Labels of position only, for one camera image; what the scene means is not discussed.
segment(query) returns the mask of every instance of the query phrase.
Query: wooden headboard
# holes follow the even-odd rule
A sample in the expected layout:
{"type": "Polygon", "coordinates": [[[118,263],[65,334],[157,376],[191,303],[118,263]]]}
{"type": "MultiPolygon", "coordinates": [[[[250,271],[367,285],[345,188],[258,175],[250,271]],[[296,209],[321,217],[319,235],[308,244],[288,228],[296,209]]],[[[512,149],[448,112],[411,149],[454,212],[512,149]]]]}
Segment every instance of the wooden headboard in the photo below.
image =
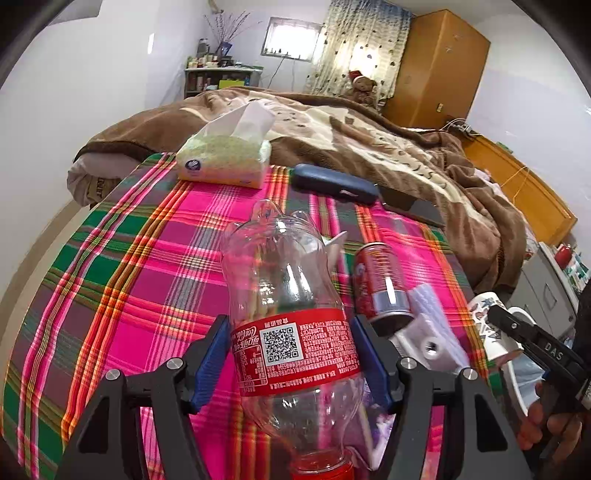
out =
{"type": "Polygon", "coordinates": [[[533,171],[486,137],[462,136],[466,157],[480,170],[488,170],[514,205],[523,212],[538,242],[558,245],[577,218],[563,200],[533,171]]]}

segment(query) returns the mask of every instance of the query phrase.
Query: human hand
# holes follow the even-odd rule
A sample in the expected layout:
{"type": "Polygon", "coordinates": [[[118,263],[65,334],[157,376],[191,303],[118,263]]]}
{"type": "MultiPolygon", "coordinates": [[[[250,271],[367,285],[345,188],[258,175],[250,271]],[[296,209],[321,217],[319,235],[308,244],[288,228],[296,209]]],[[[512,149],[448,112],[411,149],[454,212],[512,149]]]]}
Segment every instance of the human hand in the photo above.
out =
{"type": "MultiPolygon", "coordinates": [[[[543,382],[535,385],[535,392],[539,397],[541,397],[543,389],[543,382]]],[[[548,418],[548,422],[546,423],[548,431],[552,435],[561,436],[560,444],[552,456],[553,461],[560,463],[573,453],[581,437],[583,422],[589,421],[590,419],[591,414],[589,413],[574,415],[572,413],[558,413],[548,418]]],[[[543,420],[544,410],[540,400],[537,400],[530,406],[527,417],[523,419],[517,435],[517,443],[521,450],[531,449],[534,444],[542,439],[541,424],[543,420]]]]}

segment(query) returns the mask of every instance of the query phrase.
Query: bottle label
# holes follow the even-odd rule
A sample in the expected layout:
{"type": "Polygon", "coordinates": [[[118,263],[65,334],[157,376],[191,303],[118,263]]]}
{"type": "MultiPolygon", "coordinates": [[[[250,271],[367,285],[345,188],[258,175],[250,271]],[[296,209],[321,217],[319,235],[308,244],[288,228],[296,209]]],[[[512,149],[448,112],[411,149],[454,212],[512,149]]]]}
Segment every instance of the bottle label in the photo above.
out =
{"type": "Polygon", "coordinates": [[[340,309],[282,313],[232,332],[243,397],[303,390],[357,374],[359,358],[340,309]]]}

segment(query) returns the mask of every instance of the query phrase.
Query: coca-cola bottle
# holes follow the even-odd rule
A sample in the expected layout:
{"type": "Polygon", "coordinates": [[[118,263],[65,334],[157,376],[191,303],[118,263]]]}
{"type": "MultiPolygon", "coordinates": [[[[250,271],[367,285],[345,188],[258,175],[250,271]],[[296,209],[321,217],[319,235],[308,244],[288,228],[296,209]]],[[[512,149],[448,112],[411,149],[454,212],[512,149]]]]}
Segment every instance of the coca-cola bottle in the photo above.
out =
{"type": "Polygon", "coordinates": [[[310,218],[258,201],[226,228],[222,270],[245,413],[291,452],[294,479],[353,479],[342,441],[364,379],[310,218]]]}

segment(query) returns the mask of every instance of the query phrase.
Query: curtain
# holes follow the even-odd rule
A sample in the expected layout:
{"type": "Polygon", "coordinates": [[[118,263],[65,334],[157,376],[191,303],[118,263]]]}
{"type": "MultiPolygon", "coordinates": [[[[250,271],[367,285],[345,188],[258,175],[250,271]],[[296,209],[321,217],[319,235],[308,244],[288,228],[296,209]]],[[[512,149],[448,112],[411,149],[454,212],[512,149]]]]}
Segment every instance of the curtain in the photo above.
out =
{"type": "Polygon", "coordinates": [[[394,94],[412,13],[384,0],[332,0],[322,25],[306,92],[336,96],[349,71],[377,82],[377,99],[394,94]]]}

